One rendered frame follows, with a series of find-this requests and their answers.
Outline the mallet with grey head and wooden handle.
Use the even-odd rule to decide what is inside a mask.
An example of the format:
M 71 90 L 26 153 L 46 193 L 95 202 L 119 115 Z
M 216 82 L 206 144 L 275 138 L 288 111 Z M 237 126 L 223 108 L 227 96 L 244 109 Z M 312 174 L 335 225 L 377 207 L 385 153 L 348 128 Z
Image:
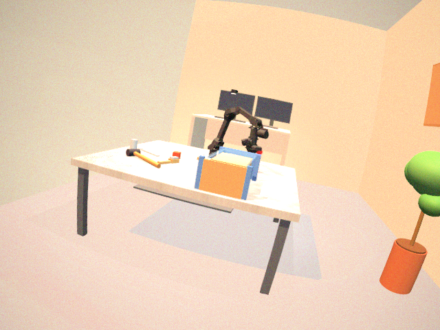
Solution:
M 152 159 L 146 157 L 145 155 L 141 155 L 139 148 L 128 148 L 126 150 L 126 156 L 127 157 L 139 157 L 140 159 L 146 161 L 147 163 L 153 165 L 156 168 L 161 168 L 161 164 L 153 161 Z

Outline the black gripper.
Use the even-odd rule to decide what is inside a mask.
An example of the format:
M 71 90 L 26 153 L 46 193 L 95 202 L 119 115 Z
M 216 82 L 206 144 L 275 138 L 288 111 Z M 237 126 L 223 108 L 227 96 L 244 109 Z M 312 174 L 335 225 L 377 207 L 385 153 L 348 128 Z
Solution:
M 256 141 L 258 140 L 258 138 L 255 136 L 252 136 L 252 135 L 250 135 L 248 137 L 249 138 L 252 137 L 252 144 L 246 144 L 246 145 L 242 144 L 243 146 L 246 146 L 247 151 L 251 152 L 251 153 L 256 153 L 257 151 L 261 151 L 262 150 L 261 146 L 257 146 L 257 144 L 256 144 Z

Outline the grey cylinder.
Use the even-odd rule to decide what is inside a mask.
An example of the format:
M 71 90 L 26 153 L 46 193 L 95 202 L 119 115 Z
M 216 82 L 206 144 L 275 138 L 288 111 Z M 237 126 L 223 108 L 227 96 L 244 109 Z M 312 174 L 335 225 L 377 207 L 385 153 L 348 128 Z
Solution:
M 131 143 L 130 143 L 130 149 L 136 149 L 138 145 L 138 140 L 136 139 L 131 139 Z

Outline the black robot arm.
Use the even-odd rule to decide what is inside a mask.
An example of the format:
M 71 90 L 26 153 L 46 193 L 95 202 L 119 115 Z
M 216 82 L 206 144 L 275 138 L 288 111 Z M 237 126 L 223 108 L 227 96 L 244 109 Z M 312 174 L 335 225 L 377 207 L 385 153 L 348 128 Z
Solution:
M 249 120 L 249 123 L 251 124 L 251 126 L 248 127 L 250 129 L 250 135 L 265 140 L 269 137 L 269 129 L 264 129 L 262 119 L 249 114 L 241 107 L 226 109 L 224 113 L 224 121 L 219 129 L 218 135 L 208 146 L 208 149 L 210 150 L 209 154 L 218 151 L 219 147 L 224 145 L 225 142 L 223 141 L 223 137 L 226 134 L 229 124 L 235 118 L 235 116 L 239 114 Z M 241 142 L 243 145 L 252 144 L 252 137 L 242 139 Z

